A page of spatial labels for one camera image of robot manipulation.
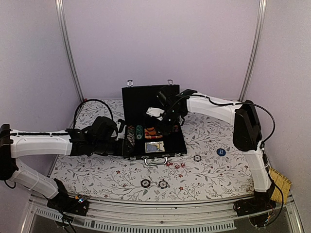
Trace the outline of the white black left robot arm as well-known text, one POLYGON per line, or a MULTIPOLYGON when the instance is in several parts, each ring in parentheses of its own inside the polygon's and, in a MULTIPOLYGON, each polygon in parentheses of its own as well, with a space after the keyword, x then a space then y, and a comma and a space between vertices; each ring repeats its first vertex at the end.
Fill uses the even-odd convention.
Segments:
POLYGON ((40 193, 62 211, 72 207, 72 202, 83 202, 80 197, 68 195, 63 183, 48 178, 25 165, 20 157, 30 155, 100 156, 123 155, 124 140, 119 139, 125 122, 99 116, 83 129, 72 128, 57 132, 22 132, 9 124, 0 128, 0 179, 19 183, 40 193))

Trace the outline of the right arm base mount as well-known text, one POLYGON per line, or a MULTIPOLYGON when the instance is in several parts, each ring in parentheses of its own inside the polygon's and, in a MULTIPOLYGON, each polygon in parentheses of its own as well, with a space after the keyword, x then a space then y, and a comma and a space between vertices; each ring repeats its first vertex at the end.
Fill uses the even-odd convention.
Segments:
POLYGON ((274 216, 276 202, 264 199, 241 199, 233 204, 237 216, 248 216, 252 226, 265 228, 274 216))

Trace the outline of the black poker set case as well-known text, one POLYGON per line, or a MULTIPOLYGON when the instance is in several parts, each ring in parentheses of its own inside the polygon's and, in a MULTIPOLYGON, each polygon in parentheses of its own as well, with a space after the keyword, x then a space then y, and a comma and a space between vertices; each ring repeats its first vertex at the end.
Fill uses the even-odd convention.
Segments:
POLYGON ((160 84, 145 86, 127 86, 122 88, 122 102, 124 119, 126 123, 125 140, 127 152, 124 157, 128 160, 144 160, 163 158, 168 161, 170 157, 187 154, 187 147, 180 125, 175 125, 173 132, 163 135, 160 139, 145 139, 144 133, 141 140, 135 138, 135 146, 128 142, 127 127, 141 125, 143 129, 154 127, 160 133, 160 120, 146 114, 149 107, 160 108, 165 112, 177 108, 186 108, 185 101, 181 100, 180 86, 178 84, 160 84), (164 142, 164 152, 146 153, 146 142, 164 142))

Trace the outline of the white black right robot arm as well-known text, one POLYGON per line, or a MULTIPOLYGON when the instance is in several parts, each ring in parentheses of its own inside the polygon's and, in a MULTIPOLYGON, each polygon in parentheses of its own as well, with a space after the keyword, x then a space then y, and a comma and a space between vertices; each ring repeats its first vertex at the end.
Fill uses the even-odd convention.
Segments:
POLYGON ((199 113, 217 118, 233 126, 233 144, 244 154, 254 182, 255 198, 251 207, 261 212, 270 204, 275 189, 280 190, 270 174, 270 164, 265 153, 265 142, 261 134, 261 124, 256 109, 264 110, 250 100, 229 101, 210 97, 195 90, 186 89, 173 95, 168 87, 156 93, 161 107, 151 114, 158 120, 157 129, 163 134, 173 132, 173 127, 188 113, 199 113))

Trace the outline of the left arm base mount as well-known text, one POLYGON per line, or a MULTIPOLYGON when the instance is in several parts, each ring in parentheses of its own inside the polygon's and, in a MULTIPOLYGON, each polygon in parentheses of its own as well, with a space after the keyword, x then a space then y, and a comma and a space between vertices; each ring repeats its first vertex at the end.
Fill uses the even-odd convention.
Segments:
POLYGON ((89 209, 89 201, 80 201, 80 198, 76 199, 59 193, 54 198, 48 199, 47 207, 55 209, 60 213, 86 216, 89 209))

